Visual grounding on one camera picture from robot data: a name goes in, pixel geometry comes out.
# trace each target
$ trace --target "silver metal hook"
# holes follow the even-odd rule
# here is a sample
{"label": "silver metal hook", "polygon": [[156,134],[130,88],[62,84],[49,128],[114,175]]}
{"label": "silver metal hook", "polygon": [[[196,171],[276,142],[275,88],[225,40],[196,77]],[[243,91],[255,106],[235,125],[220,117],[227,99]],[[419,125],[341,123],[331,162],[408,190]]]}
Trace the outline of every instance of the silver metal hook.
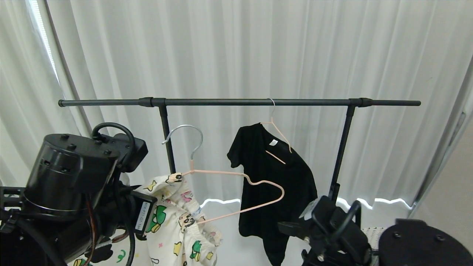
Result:
{"label": "silver metal hook", "polygon": [[194,159],[194,153],[202,146],[202,143],[204,142],[204,134],[202,133],[202,130],[200,130],[198,127],[195,127],[191,124],[182,124],[178,127],[176,127],[175,129],[171,130],[171,132],[169,132],[169,135],[167,135],[167,138],[165,141],[161,142],[161,144],[165,144],[166,142],[168,142],[170,139],[171,139],[171,135],[174,133],[174,131],[176,131],[178,128],[181,128],[181,127],[192,127],[192,128],[195,128],[197,129],[197,131],[199,131],[199,133],[201,134],[201,143],[199,143],[199,146],[197,146],[191,153],[191,160]]}
{"label": "silver metal hook", "polygon": [[272,117],[272,114],[274,114],[274,110],[276,110],[276,104],[274,103],[274,100],[271,99],[271,98],[268,98],[269,100],[271,100],[273,106],[272,106],[272,111],[271,111],[271,117]]}

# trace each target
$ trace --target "wall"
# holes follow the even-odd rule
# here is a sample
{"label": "wall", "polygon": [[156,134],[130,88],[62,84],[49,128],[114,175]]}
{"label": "wall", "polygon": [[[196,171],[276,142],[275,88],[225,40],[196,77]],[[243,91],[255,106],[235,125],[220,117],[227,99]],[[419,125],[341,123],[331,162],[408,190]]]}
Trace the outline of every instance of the wall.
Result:
{"label": "wall", "polygon": [[473,251],[473,123],[411,216],[450,234]]}

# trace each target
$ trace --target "pink hanger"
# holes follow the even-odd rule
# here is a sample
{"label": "pink hanger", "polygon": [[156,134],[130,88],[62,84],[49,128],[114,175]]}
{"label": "pink hanger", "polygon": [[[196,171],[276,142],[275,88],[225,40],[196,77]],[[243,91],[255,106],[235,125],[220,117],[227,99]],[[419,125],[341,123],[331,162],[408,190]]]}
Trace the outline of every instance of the pink hanger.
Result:
{"label": "pink hanger", "polygon": [[[289,146],[289,152],[292,153],[292,149],[291,149],[291,144],[289,143],[288,139],[286,139],[286,137],[281,133],[281,131],[279,130],[279,128],[276,126],[276,124],[273,122],[273,119],[272,119],[272,114],[274,113],[274,110],[276,110],[276,104],[274,103],[274,100],[271,99],[271,98],[268,98],[269,100],[271,100],[272,104],[273,104],[273,109],[272,109],[272,112],[271,112],[271,121],[270,122],[261,122],[260,124],[272,124],[274,126],[274,128],[276,128],[276,130],[279,132],[279,134],[282,136],[282,138],[284,139],[284,141],[288,144]],[[278,161],[280,161],[281,163],[283,164],[286,164],[283,160],[279,159],[278,157],[276,157],[276,155],[270,153],[269,151],[266,151],[268,154],[272,155],[274,158],[276,158]]]}
{"label": "pink hanger", "polygon": [[185,172],[182,174],[182,176],[185,176],[185,175],[188,175],[188,174],[193,174],[193,173],[206,173],[206,174],[221,174],[221,175],[234,175],[234,176],[244,176],[246,178],[246,180],[248,181],[248,183],[252,186],[255,186],[255,185],[259,185],[261,183],[267,183],[267,184],[270,184],[270,185],[273,185],[277,188],[279,188],[281,190],[281,196],[273,201],[270,201],[270,202],[266,202],[266,203],[263,203],[261,205],[258,205],[258,206],[254,206],[254,207],[251,207],[251,208],[247,208],[247,209],[244,209],[244,210],[241,210],[241,211],[238,211],[238,212],[235,212],[235,213],[230,213],[230,214],[226,214],[226,215],[223,215],[223,216],[220,216],[220,217],[217,217],[217,218],[212,218],[212,219],[209,219],[209,220],[205,220],[205,221],[201,221],[201,222],[198,222],[197,224],[203,224],[203,223],[206,223],[206,222],[211,222],[211,221],[215,221],[215,220],[218,220],[218,219],[221,219],[221,218],[225,218],[225,217],[229,217],[231,215],[235,215],[235,214],[238,214],[238,213],[244,213],[244,212],[247,212],[247,211],[251,211],[251,210],[254,210],[254,209],[258,209],[258,208],[261,208],[263,206],[267,206],[267,205],[270,205],[270,204],[273,204],[275,202],[278,202],[280,201],[283,197],[284,197],[284,188],[282,188],[280,185],[274,183],[274,182],[271,182],[271,181],[268,181],[268,180],[261,180],[261,181],[258,181],[256,183],[253,183],[250,179],[250,177],[247,175],[247,174],[244,174],[244,173],[235,173],[235,172],[225,172],[225,171],[209,171],[209,170],[196,170],[194,169],[194,153],[202,146],[202,143],[203,143],[203,139],[204,139],[204,135],[202,133],[202,131],[193,126],[193,125],[190,125],[190,124],[183,124],[183,125],[180,125],[178,127],[176,127],[175,129],[171,130],[171,132],[169,133],[169,135],[167,136],[166,140],[163,141],[161,144],[164,144],[166,142],[168,142],[171,138],[171,134],[176,131],[176,129],[178,128],[181,128],[181,127],[192,127],[192,128],[195,128],[199,131],[199,133],[201,134],[201,142],[199,144],[199,146],[197,146],[197,148],[195,148],[192,153],[191,153],[191,170],[188,171],[188,172]]}

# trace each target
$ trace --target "black t-shirt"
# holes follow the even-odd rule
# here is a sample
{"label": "black t-shirt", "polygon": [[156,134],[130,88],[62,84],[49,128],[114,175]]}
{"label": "black t-shirt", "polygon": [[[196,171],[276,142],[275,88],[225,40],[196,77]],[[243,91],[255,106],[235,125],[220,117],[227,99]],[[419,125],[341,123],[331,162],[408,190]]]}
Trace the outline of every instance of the black t-shirt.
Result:
{"label": "black t-shirt", "polygon": [[[294,149],[290,153],[288,144],[273,136],[260,123],[238,130],[227,157],[231,167],[243,165],[244,173],[252,182],[268,180],[284,188],[284,197],[280,201],[241,213],[238,224],[240,235],[262,238],[271,264],[280,265],[289,236],[280,233],[277,224],[296,221],[307,204],[317,198],[312,172]],[[245,179],[241,209],[275,200],[280,195],[281,190],[275,186],[265,183],[252,186]]]}

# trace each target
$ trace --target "screw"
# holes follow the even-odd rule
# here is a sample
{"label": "screw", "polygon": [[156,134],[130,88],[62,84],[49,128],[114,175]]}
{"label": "screw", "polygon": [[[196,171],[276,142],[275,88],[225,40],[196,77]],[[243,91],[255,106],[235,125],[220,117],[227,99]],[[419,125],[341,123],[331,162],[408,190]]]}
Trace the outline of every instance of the screw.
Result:
{"label": "screw", "polygon": [[436,235],[435,240],[437,240],[438,242],[442,242],[442,241],[445,241],[445,238],[441,235]]}

